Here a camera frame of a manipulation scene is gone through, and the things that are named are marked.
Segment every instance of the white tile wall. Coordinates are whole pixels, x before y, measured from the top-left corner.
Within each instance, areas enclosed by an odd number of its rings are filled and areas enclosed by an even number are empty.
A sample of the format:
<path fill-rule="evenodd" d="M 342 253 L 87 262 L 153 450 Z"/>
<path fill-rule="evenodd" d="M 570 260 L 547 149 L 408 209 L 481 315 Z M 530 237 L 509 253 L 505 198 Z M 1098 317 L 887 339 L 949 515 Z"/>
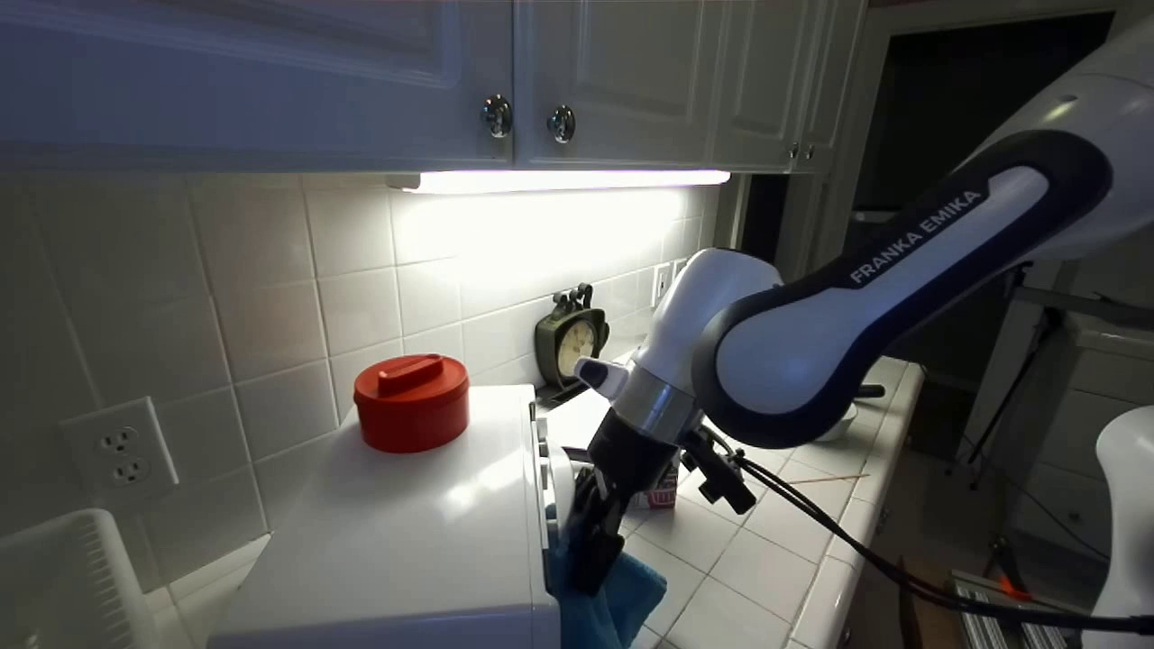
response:
<path fill-rule="evenodd" d="M 649 266 L 706 244 L 715 209 L 715 190 L 411 198 L 381 174 L 0 174 L 0 529 L 94 505 L 53 422 L 153 397 L 184 483 L 119 524 L 143 589 L 174 582 L 268 529 L 263 458 L 330 435 L 361 367 L 436 349 L 474 384 L 530 384 L 535 320 L 577 280 L 626 349 Z M 667 605 L 700 565 L 670 565 Z"/>

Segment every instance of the red lid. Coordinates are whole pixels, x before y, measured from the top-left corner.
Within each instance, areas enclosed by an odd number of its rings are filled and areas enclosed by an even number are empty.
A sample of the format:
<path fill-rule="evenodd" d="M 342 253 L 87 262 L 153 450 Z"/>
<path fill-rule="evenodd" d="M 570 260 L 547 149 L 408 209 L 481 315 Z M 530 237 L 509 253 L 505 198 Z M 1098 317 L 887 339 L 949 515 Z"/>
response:
<path fill-rule="evenodd" d="M 469 430 L 464 366 L 440 354 L 408 354 L 356 374 L 356 415 L 368 446 L 416 456 Z"/>

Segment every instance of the white countertop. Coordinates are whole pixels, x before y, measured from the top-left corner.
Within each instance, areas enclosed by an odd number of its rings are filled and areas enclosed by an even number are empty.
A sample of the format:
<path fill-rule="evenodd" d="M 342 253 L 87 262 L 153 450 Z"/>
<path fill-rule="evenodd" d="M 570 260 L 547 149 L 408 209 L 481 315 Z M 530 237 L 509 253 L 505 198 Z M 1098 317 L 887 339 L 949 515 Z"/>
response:
<path fill-rule="evenodd" d="M 887 387 L 887 397 L 857 399 L 836 435 L 796 450 L 749 450 L 754 462 L 796 483 L 857 540 L 869 540 L 880 519 L 922 372 L 907 362 L 880 362 L 869 384 Z M 584 392 L 547 412 L 547 433 L 589 435 L 601 409 L 595 392 Z M 726 501 L 706 505 L 696 487 L 700 475 L 681 470 L 670 512 L 635 507 L 623 519 L 626 551 L 670 583 L 635 649 L 654 649 L 659 637 L 679 649 L 836 646 L 863 558 L 845 540 L 828 545 L 825 529 L 763 493 L 762 483 L 749 483 L 762 501 L 747 515 L 729 512 Z M 248 573 L 259 551 L 263 545 L 242 549 L 239 558 L 219 558 L 223 571 L 207 565 L 153 594 L 156 610 L 170 612 L 164 626 L 174 646 L 191 637 L 189 646 L 201 649 L 242 583 L 235 573 Z"/>

